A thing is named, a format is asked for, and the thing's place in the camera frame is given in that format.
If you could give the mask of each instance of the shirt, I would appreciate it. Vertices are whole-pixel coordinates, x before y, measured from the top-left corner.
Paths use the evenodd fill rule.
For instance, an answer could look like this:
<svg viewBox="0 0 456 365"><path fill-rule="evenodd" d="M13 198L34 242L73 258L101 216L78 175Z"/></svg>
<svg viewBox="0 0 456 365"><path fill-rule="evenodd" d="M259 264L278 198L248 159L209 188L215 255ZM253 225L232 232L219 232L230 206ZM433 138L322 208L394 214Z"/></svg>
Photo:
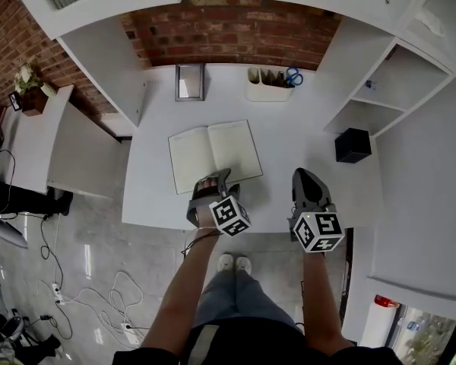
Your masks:
<svg viewBox="0 0 456 365"><path fill-rule="evenodd" d="M213 321L209 325L219 328L203 365L211 364L257 364L283 363L307 365L310 363L377 363L378 365L401 365L389 348L346 348L328 357L326 354L307 347L306 338L300 330L282 322L261 318L232 318ZM113 365L125 363L177 365L187 364L189 355L204 326L191 330L181 358L154 348L119 351Z"/></svg>

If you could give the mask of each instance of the blue scissors handle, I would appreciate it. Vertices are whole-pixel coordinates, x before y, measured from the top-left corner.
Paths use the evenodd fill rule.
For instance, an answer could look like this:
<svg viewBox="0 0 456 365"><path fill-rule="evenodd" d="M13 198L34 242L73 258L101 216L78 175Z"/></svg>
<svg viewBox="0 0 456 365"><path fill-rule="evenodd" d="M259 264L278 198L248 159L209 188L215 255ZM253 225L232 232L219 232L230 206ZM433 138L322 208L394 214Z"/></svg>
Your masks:
<svg viewBox="0 0 456 365"><path fill-rule="evenodd" d="M304 76L299 73L299 69L295 66L290 66L286 70L286 84L299 86L304 82Z"/></svg>

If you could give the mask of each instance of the picture frame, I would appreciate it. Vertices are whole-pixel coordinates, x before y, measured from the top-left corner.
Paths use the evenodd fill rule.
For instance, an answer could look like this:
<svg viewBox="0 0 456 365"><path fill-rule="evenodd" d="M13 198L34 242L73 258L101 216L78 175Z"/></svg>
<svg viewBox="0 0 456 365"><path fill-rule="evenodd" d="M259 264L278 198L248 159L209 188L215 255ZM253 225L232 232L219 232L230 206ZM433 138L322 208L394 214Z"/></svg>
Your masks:
<svg viewBox="0 0 456 365"><path fill-rule="evenodd" d="M176 65L176 101L204 101L204 63Z"/></svg>
<svg viewBox="0 0 456 365"><path fill-rule="evenodd" d="M22 110L21 97L19 96L17 91L14 91L11 94L9 94L8 98L10 99L12 108L15 112Z"/></svg>

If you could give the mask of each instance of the gray floor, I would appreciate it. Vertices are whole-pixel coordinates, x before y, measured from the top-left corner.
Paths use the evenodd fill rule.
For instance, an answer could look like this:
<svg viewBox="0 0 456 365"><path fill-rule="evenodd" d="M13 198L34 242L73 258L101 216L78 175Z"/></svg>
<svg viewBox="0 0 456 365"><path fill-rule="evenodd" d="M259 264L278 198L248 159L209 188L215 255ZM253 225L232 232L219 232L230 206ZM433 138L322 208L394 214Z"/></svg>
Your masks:
<svg viewBox="0 0 456 365"><path fill-rule="evenodd" d="M116 273L128 272L144 293L143 302L128 310L129 317L136 326L149 327L169 282L182 263L180 250L190 234L121 222L128 149L127 142L122 146L123 171L113 200L76 195L69 216L60 218L57 238L58 217L44 223L43 228L64 271L62 292L67 298L76 297L82 288L91 287L108 299ZM285 221L283 212L280 213L280 219ZM59 322L62 334L69 334L68 324L55 306L51 289L44 284L59 281L60 273L55 269L52 256L48 261L40 256L40 247L43 245L40 219L19 217L12 224L27 232L30 248L19 249L0 240L2 286L21 313L28 315L31 320L44 314L53 315ZM345 245L342 243L337 250L327 254L331 287L338 305L344 275ZM302 321L302 250L298 243L291 243L286 233L244 233L234 239L224 237L220 239L211 258L207 281L216 271L217 257L225 251L247 255L252 260L252 275L261 282L265 293L296 322ZM116 287L127 305L141 298L138 289L121 275ZM114 295L114 299L118 304L118 297ZM111 329L104 327L98 319L106 319L102 313L104 311L113 325L119 325L122 317L90 290L84 291L78 300L93 308L77 303L62 307L71 320L73 338L70 341L61 339L65 350L62 359L44 363L108 364L115 351L128 350L113 338L108 332ZM30 330L41 338L52 333L57 335L49 322L38 322ZM124 335L113 334L129 345Z"/></svg>

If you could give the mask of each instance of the open book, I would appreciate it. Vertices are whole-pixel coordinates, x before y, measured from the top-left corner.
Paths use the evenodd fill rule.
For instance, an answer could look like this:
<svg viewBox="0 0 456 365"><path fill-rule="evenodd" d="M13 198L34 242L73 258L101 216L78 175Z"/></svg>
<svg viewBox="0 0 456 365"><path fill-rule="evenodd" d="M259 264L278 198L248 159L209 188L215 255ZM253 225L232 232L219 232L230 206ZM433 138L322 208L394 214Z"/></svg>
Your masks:
<svg viewBox="0 0 456 365"><path fill-rule="evenodd" d="M192 191L199 179L226 167L231 168L228 183L262 175L247 120L174 135L169 148L178 194Z"/></svg>

